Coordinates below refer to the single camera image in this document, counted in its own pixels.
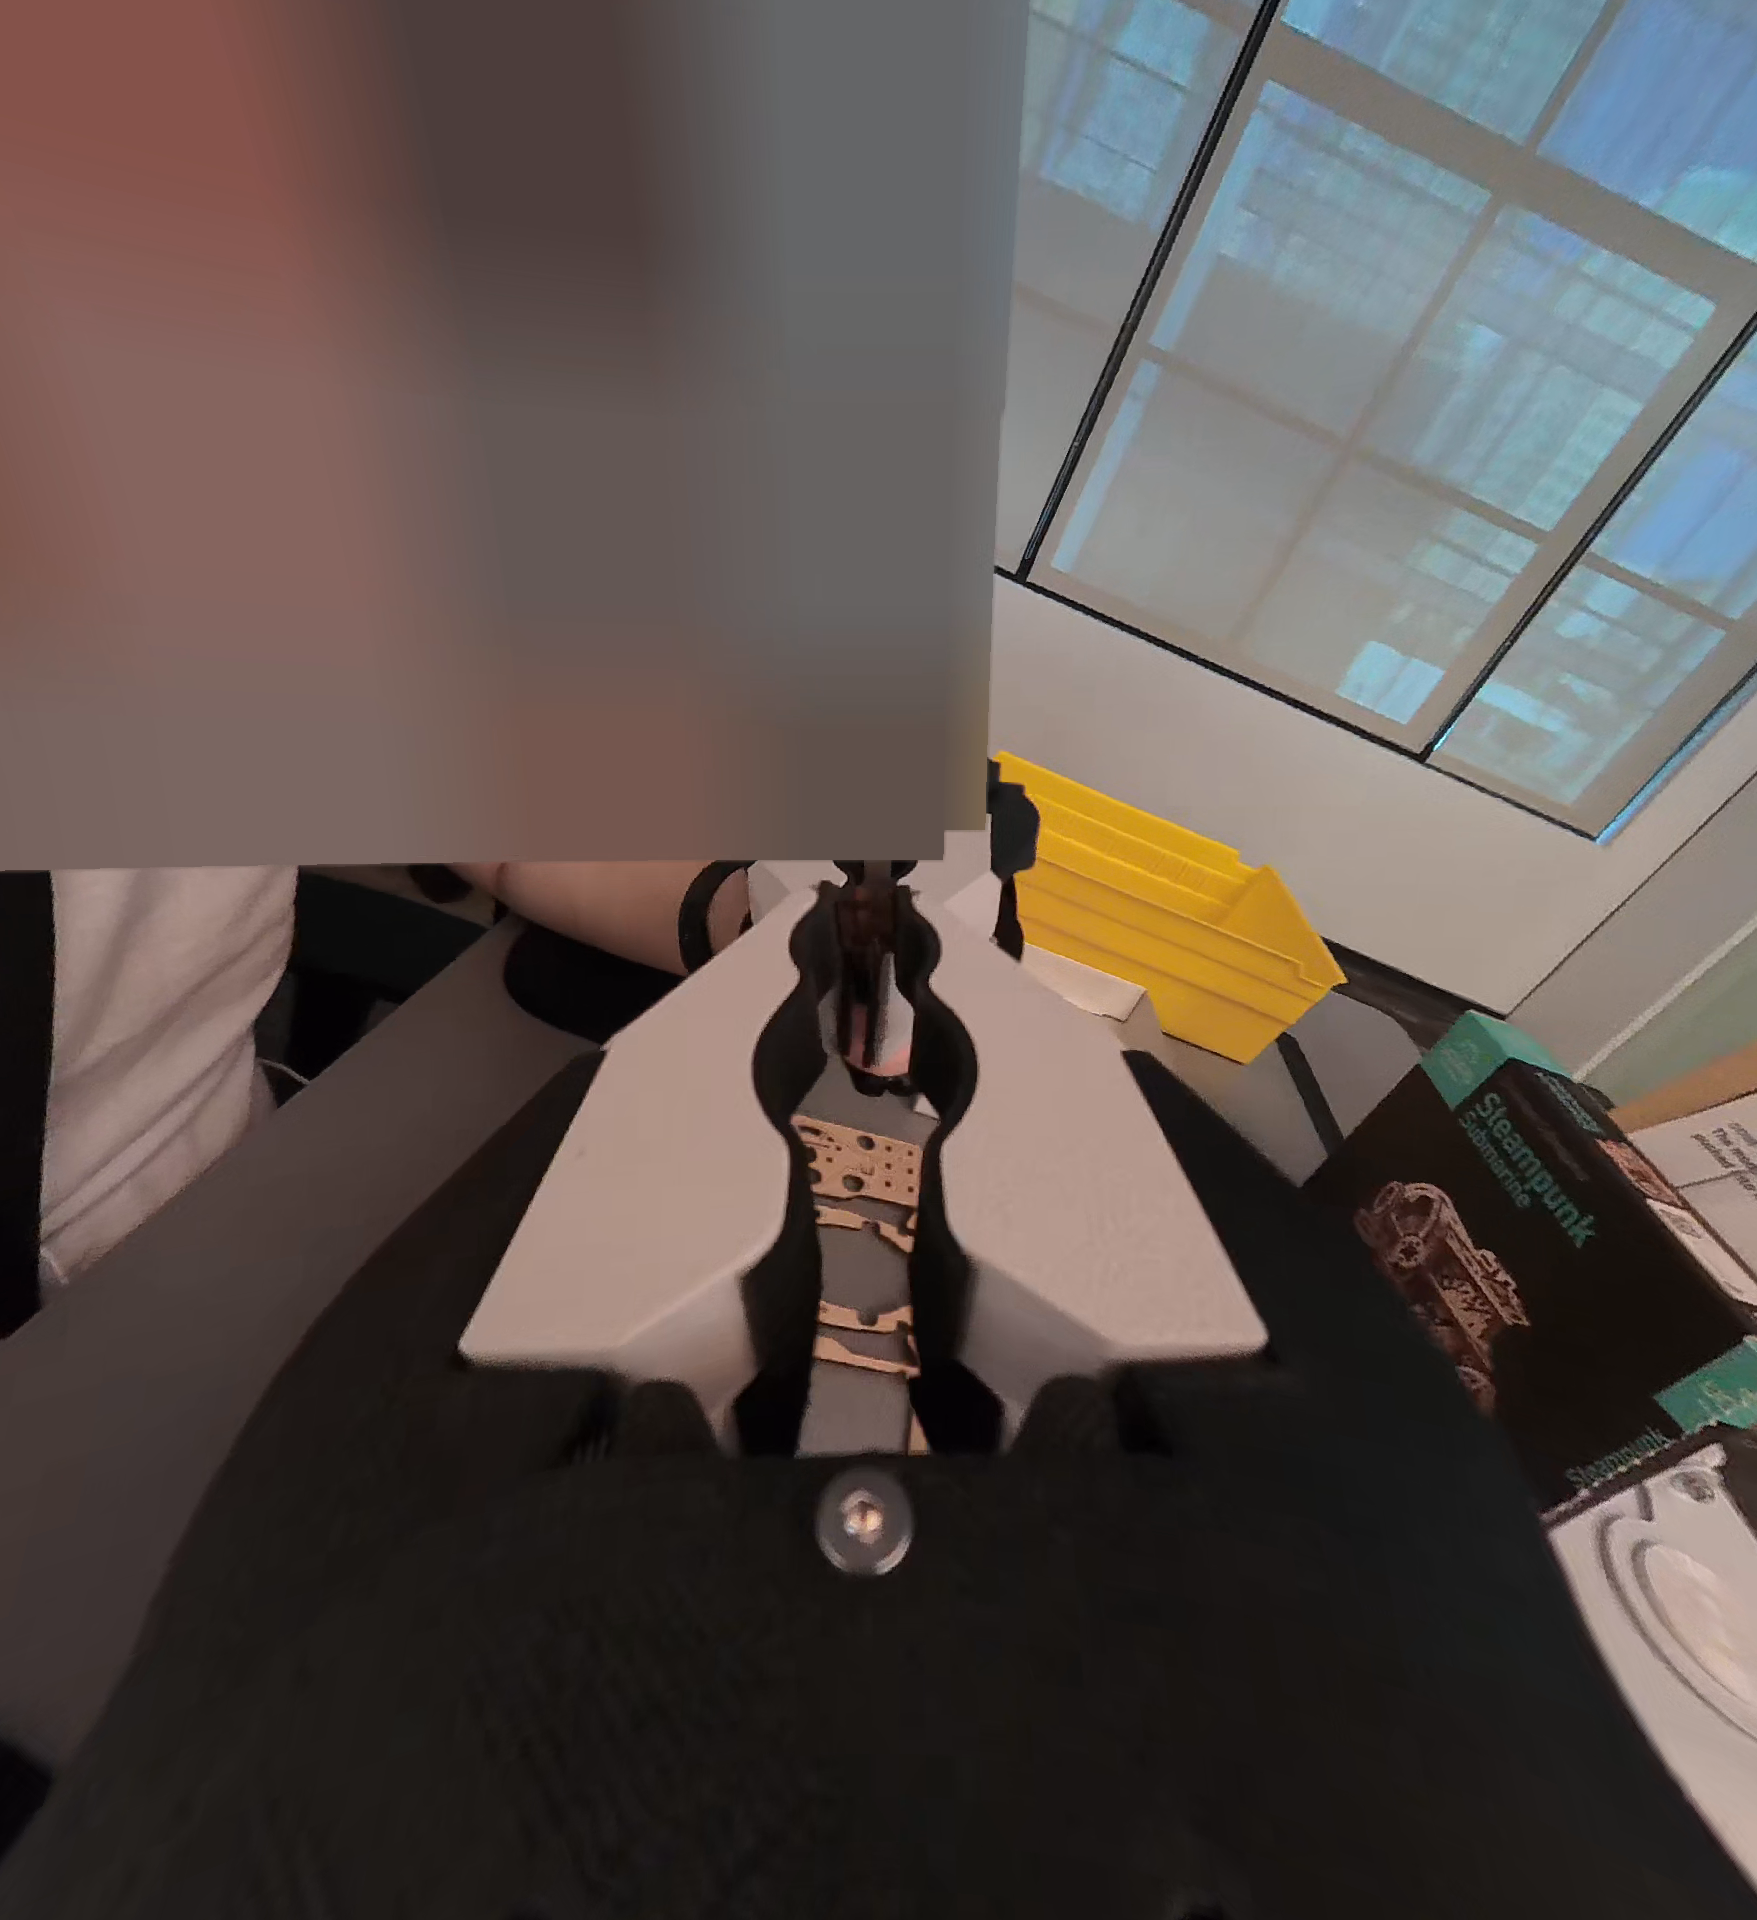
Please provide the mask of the black model kit box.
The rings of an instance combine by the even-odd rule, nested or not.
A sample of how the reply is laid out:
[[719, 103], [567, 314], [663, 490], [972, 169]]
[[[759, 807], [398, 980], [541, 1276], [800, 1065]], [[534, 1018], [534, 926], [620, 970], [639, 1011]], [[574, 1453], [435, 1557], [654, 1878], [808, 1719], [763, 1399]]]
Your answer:
[[1757, 1429], [1757, 1279], [1518, 1028], [1455, 1020], [1303, 1193], [1505, 1434], [1543, 1518]]

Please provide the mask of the laser-cut wooden parts sheet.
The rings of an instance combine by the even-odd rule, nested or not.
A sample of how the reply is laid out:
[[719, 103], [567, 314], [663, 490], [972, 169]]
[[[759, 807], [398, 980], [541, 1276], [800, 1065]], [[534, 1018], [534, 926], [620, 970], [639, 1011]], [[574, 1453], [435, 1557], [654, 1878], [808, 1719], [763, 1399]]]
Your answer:
[[799, 1451], [925, 1454], [909, 1288], [920, 1147], [799, 1115], [820, 1256], [808, 1401]]

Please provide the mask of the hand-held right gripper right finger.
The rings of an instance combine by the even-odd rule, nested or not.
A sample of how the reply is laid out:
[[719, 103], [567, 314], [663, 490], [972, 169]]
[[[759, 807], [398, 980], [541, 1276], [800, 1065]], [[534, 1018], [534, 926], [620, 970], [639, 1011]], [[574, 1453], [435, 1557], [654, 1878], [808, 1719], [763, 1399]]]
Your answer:
[[1130, 1055], [945, 905], [899, 890], [922, 1147], [916, 1434], [997, 1453], [1060, 1378], [1240, 1361], [1268, 1329]]

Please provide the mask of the large grid window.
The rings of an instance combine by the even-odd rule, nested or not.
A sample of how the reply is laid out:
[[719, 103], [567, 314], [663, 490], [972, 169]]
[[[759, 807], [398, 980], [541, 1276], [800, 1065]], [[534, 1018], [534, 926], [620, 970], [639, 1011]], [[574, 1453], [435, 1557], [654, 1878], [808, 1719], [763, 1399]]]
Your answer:
[[1605, 841], [1757, 693], [1757, 2], [1030, 6], [997, 564]]

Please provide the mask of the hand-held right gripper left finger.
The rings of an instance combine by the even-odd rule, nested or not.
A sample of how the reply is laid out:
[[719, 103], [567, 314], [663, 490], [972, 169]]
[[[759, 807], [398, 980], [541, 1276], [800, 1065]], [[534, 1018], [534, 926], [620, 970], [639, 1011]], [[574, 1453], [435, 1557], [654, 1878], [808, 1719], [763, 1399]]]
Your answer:
[[747, 1274], [789, 1215], [789, 1138], [753, 1086], [792, 996], [792, 893], [609, 1042], [555, 1162], [460, 1336], [475, 1367], [586, 1367], [690, 1385], [723, 1442], [764, 1367]]

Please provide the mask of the white box with grey print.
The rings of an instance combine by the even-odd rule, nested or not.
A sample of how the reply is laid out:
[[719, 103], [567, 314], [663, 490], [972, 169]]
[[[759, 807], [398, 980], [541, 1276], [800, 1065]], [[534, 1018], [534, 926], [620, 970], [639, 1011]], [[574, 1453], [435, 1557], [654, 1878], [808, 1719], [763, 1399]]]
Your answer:
[[1757, 1895], [1757, 1429], [1544, 1525], [1639, 1729]]

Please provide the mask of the yellow plastic bin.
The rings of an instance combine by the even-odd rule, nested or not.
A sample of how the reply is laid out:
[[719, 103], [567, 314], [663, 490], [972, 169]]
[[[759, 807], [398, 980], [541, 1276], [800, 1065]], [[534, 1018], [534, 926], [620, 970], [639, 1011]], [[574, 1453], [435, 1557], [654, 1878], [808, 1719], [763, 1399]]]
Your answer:
[[1345, 985], [1272, 867], [1027, 759], [995, 768], [1038, 818], [1027, 945], [1137, 987], [1167, 1038], [1247, 1065]]

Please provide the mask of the person's left forearm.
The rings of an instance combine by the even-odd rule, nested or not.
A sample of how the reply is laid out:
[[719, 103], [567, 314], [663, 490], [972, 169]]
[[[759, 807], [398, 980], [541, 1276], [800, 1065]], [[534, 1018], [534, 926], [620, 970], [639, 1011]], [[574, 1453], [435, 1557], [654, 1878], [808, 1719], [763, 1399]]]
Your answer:
[[460, 862], [451, 871], [527, 925], [684, 975], [678, 914], [697, 859]]

